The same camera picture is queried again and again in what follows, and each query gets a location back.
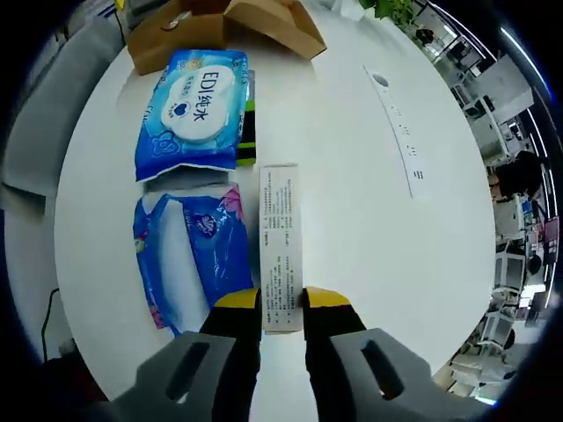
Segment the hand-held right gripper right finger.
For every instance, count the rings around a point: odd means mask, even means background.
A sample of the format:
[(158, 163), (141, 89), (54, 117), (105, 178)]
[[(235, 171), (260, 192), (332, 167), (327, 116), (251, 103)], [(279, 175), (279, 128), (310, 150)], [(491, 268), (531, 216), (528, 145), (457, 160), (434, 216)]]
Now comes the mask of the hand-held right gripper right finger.
[(439, 390), (426, 361), (367, 329), (343, 295), (303, 291), (305, 364), (321, 421), (464, 421), (466, 404)]

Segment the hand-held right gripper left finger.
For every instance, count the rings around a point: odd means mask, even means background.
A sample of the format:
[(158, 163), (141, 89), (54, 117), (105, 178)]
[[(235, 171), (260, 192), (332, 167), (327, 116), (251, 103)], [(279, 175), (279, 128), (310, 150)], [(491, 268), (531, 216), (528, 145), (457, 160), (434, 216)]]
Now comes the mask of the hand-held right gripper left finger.
[(111, 421), (246, 421), (260, 370), (260, 290), (221, 298), (197, 332), (148, 358), (107, 406)]

